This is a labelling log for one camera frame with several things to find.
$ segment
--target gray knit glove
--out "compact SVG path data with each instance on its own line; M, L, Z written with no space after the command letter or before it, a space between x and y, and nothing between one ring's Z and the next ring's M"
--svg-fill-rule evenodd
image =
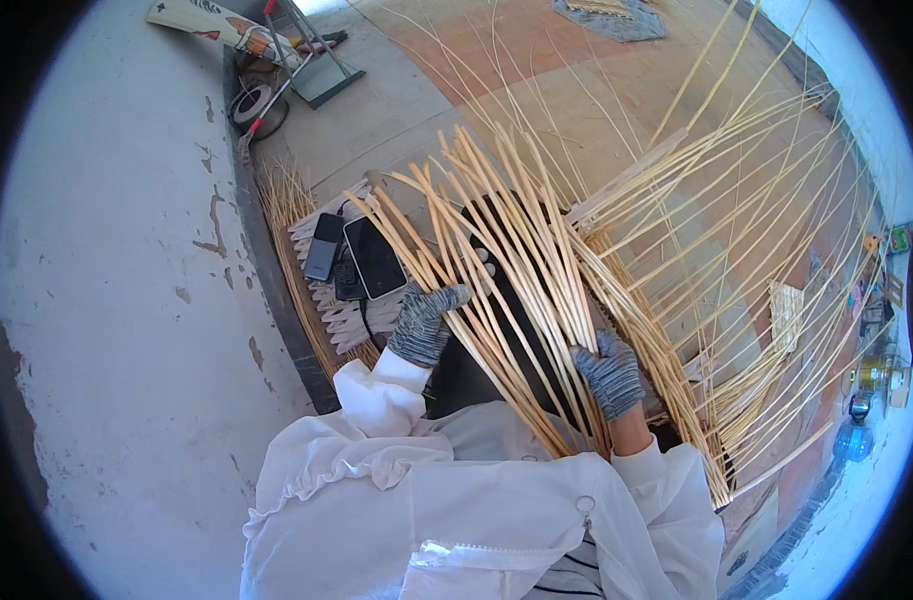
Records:
M470 294L470 288L462 283L424 294L416 282L410 282L396 331L386 347L418 367L435 367L450 339L450 330L440 317L469 302Z
M619 339L615 329L597 329L596 345L601 358L582 346L570 348L570 356L576 369L586 378L608 423L622 417L642 400L640 368L636 353Z

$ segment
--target white sleeve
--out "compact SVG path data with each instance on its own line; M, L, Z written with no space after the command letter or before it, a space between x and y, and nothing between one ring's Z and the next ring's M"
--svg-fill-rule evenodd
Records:
M372 371L359 360L344 365L333 387L343 415L367 438L399 438L426 413L422 391L429 374L385 349Z
M723 523L713 512L699 452L681 444L662 454L656 438L611 464L640 509L660 566L683 598L715 598Z

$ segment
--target smartphone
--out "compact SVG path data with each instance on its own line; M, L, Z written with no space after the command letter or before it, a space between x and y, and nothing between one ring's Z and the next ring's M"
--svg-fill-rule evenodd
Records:
M367 298L376 300L406 285L400 258L368 217L346 223L343 235Z
M328 212L320 213L313 231L313 240L309 243L309 255L303 266L303 275L313 281L329 281L332 277L333 262L339 250L342 235L343 217Z

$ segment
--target floor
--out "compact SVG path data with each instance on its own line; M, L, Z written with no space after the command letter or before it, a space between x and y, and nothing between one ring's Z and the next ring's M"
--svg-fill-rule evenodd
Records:
M422 165L427 155L438 156L437 131L451 132L454 125L468 128L478 141L492 149L493 134L481 114L486 111L516 118L508 108L510 95L522 113L533 120L535 128L546 134L539 141L555 157L561 172L573 176L568 166L570 157L582 165L583 189L573 189L570 199L585 198L589 195L586 192L603 186L642 153L642 146L657 130L694 57L725 9L718 0L662 0L650 6L664 20L665 39L618 43L584 32L555 14L548 0L326 0L313 7L306 4L305 11L321 31L348 31L350 39L338 52L365 69L367 75L315 112L299 98L288 98L291 110L281 129L255 146L258 155L265 157L295 157L321 202L340 195L367 169L407 174L410 162ZM679 111L666 123L664 135L686 125L684 115L692 114L707 95L744 23L731 17L722 28L719 43L705 57L708 68L696 71L688 92L680 100ZM450 63L438 42L428 34L433 32L459 54L462 63ZM773 56L751 31L729 77L715 93L704 117L691 129L690 139L708 133L725 119ZM761 91L776 98L800 93L789 73L779 65L763 81ZM543 105L552 115L552 122L544 114ZM794 126L788 123L776 129L774 138L766 143L786 147ZM802 115L799 132L826 133L832 126L811 110ZM751 299L760 294L762 288L757 286L762 281L757 273L761 266L775 266L798 244L806 217L814 210L805 198L818 192L819 183L827 178L843 148L843 144L837 145L829 159L813 171L805 187L809 193L800 194L799 200L791 204L792 210L778 215L774 227L755 231L756 235L739 242L745 259L734 265L727 279L731 288L742 290ZM754 160L747 156L744 168L753 168ZM856 167L848 160L840 164L840 180L848 185L857 176ZM706 171L705 183L718 175L711 169ZM681 188L677 195L688 198L703 184L693 181L692 189ZM388 191L416 229L429 234L422 198L394 181ZM687 234L695 238L708 230L721 210L706 210L694 219ZM812 248L824 261L830 257L835 236L848 222L849 212L834 211L830 217L812 242ZM726 231L718 234L719 243L727 243L725 234ZM654 260L652 254L647 254L652 239L642 236L634 240L626 247L624 259L640 264ZM789 283L802 287L808 267L809 257L805 254L791 262ZM759 305L754 302L739 306L743 318L747 318L747 310L753 314L757 308ZM754 323L756 330L762 331L767 321L768 311L764 310ZM850 336L844 343L841 355L848 358L856 338ZM788 376L795 373L791 370ZM786 455L827 418L839 419L845 387L828 386L818 403L813 402L803 411L757 461L759 464L747 470L747 479ZM824 436L779 474L722 512L727 547L725 569L720 570L721 593L786 529L826 470L831 443L832 436Z

